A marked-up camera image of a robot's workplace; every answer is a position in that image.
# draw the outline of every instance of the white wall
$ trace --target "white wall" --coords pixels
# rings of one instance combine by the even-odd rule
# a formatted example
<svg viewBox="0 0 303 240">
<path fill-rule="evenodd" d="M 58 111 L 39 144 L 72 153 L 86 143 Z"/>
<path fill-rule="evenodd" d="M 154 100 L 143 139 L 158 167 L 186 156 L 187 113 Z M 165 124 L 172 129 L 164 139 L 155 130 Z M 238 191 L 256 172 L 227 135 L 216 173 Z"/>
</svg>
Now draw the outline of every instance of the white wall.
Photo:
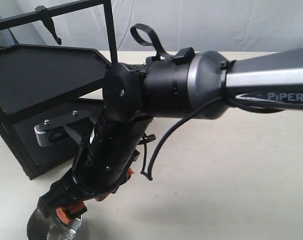
<svg viewBox="0 0 303 240">
<path fill-rule="evenodd" d="M 3 17 L 71 0 L 0 0 Z M 279 52 L 303 47 L 303 0 L 112 0 L 118 49 L 149 50 L 132 39 L 135 23 L 153 27 L 168 51 L 193 46 L 198 51 Z M 101 7 L 55 18 L 67 46 L 108 50 Z M 13 30 L 22 43 L 54 45 L 40 23 Z"/>
</svg>

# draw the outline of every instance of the metal bowl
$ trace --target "metal bowl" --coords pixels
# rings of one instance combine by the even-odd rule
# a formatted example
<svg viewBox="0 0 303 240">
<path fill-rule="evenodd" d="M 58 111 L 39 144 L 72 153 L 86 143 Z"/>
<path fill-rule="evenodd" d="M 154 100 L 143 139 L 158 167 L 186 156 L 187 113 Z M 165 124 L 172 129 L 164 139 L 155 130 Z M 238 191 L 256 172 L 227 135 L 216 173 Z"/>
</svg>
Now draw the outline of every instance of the metal bowl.
<svg viewBox="0 0 303 240">
<path fill-rule="evenodd" d="M 88 235 L 83 230 L 82 216 L 74 219 L 68 225 L 63 224 L 56 212 L 48 218 L 36 209 L 30 216 L 26 228 L 27 240 L 87 240 Z"/>
</svg>

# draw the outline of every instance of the black metal rod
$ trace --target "black metal rod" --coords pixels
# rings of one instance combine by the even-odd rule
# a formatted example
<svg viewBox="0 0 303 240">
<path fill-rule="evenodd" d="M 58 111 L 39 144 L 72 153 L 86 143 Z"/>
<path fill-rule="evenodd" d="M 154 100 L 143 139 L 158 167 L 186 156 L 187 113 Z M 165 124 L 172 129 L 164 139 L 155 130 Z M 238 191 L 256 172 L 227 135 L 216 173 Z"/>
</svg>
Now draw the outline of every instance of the black metal rod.
<svg viewBox="0 0 303 240">
<path fill-rule="evenodd" d="M 78 0 L 62 4 L 59 6 L 53 6 L 48 8 L 48 13 L 51 17 L 75 12 L 82 9 L 91 8 L 94 6 L 110 3 L 110 0 Z M 36 11 L 23 13 L 17 16 L 11 16 L 0 20 L 0 31 L 17 27 L 24 24 L 40 21 L 40 15 Z"/>
<path fill-rule="evenodd" d="M 105 15 L 106 29 L 107 29 L 110 61 L 111 64 L 116 64 L 118 62 L 118 56 L 117 56 L 117 45 L 116 45 L 113 9 L 112 9 L 111 1 L 106 1 L 103 4 L 103 9 Z"/>
</svg>

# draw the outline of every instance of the robotic arm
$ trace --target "robotic arm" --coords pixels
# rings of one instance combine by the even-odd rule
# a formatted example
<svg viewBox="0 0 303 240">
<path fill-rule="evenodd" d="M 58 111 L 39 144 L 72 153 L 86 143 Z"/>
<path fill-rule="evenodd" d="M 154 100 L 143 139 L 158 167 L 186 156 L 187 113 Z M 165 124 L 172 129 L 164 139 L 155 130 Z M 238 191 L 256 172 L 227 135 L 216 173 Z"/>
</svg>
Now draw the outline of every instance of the robotic arm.
<svg viewBox="0 0 303 240">
<path fill-rule="evenodd" d="M 57 211 L 61 220 L 73 219 L 87 210 L 83 201 L 116 193 L 132 174 L 137 145 L 154 139 L 145 132 L 155 117 L 181 120 L 160 140 L 147 172 L 142 170 L 149 180 L 165 140 L 190 119 L 215 120 L 230 107 L 262 114 L 303 110 L 303 49 L 228 61 L 216 51 L 195 53 L 191 47 L 170 55 L 143 24 L 130 32 L 139 44 L 153 46 L 156 56 L 142 65 L 113 64 L 106 73 L 104 110 L 81 140 L 72 168 L 39 198 L 45 217 Z"/>
</svg>

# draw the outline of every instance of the white curtain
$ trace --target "white curtain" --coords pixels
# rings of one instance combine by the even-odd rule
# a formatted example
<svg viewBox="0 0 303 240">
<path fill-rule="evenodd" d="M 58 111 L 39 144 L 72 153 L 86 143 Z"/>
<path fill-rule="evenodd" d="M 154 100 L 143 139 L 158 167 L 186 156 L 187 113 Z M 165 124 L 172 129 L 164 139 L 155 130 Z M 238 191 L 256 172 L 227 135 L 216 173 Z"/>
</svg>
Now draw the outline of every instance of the white curtain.
<svg viewBox="0 0 303 240">
<path fill-rule="evenodd" d="M 71 0 L 0 0 L 0 14 L 9 17 L 35 7 Z M 139 46 L 129 28 L 150 25 L 168 51 L 285 51 L 303 47 L 303 0 L 112 0 L 117 47 Z M 65 46 L 108 50 L 103 8 L 93 7 L 54 18 Z M 12 29 L 26 44 L 55 45 L 40 22 Z"/>
</svg>

